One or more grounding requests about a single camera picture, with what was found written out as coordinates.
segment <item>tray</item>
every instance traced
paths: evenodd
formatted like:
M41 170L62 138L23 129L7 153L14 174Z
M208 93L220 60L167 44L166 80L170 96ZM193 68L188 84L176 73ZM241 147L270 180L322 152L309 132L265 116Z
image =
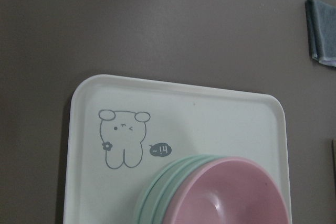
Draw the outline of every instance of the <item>tray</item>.
M64 224L131 224L142 187L193 154L263 166L291 213L285 115L274 97L101 74L71 102Z

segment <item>towel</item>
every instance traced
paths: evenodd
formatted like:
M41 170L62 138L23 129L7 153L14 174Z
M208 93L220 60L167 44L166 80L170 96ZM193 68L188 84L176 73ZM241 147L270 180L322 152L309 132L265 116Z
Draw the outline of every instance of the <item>towel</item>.
M336 7L319 0L307 0L306 18L312 58L336 67Z

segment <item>cartoon bear drawing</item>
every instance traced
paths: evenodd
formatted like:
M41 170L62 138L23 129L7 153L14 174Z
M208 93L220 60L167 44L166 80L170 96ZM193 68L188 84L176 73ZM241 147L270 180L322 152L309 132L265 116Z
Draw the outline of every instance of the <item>cartoon bear drawing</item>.
M134 168L142 160L142 141L146 137L147 112L100 110L100 137L105 150L105 162L111 169L123 164Z

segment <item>stack of bowls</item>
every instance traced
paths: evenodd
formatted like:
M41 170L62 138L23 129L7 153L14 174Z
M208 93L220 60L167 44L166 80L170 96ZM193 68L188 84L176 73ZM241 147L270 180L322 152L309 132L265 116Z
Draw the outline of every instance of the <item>stack of bowls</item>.
M146 186L134 224L288 224L275 182L241 157L195 155L168 164Z

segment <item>mint green bowl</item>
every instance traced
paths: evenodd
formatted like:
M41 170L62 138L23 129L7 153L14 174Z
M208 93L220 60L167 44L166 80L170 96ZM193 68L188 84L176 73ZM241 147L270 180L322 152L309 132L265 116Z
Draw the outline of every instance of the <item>mint green bowl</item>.
M133 223L138 224L139 218L143 209L143 205L145 201L147 200L148 194L156 184L156 182L163 176L163 174L171 169L174 166L181 165L183 162L187 161L188 159L194 158L195 156L188 156L184 158L177 159L169 164L167 164L165 167L163 167L158 173L155 174L155 176L150 180L149 184L144 186L141 190L138 199L135 203L135 211L133 216Z
M170 181L186 167L208 157L209 155L185 157L166 166L166 168L155 177L150 186L144 190L145 193L142 194L142 199L139 199L134 224L150 224L161 196L164 194Z
M222 158L222 156L206 155L181 167L181 169L178 170L179 172L175 173L169 182L165 184L165 188L161 190L161 193L156 195L156 204L152 205L153 214L151 215L151 219L146 223L161 224L171 199L187 176L200 166L218 158Z

